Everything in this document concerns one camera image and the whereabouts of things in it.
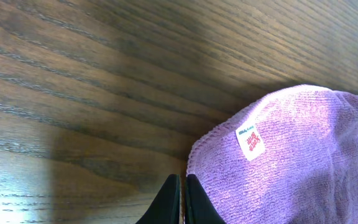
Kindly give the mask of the purple microfiber cloth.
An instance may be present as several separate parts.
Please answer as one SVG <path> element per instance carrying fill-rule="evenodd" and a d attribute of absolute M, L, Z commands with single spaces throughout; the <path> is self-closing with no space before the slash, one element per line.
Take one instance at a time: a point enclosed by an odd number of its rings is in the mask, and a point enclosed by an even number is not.
<path fill-rule="evenodd" d="M 226 223 L 358 223 L 358 95 L 270 93 L 196 141 L 186 172 Z"/>

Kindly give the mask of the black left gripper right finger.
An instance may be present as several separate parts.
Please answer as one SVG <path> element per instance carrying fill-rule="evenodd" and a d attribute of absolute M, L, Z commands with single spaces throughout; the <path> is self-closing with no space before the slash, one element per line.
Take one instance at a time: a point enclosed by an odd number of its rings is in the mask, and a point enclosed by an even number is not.
<path fill-rule="evenodd" d="M 185 223 L 225 224 L 194 174 L 185 182 Z"/>

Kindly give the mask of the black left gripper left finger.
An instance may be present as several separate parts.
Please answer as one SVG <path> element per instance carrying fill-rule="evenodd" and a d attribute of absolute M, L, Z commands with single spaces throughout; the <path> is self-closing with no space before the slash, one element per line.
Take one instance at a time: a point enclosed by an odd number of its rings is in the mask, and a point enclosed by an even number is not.
<path fill-rule="evenodd" d="M 178 224 L 180 219 L 180 179 L 170 174 L 150 207 L 136 224 Z"/>

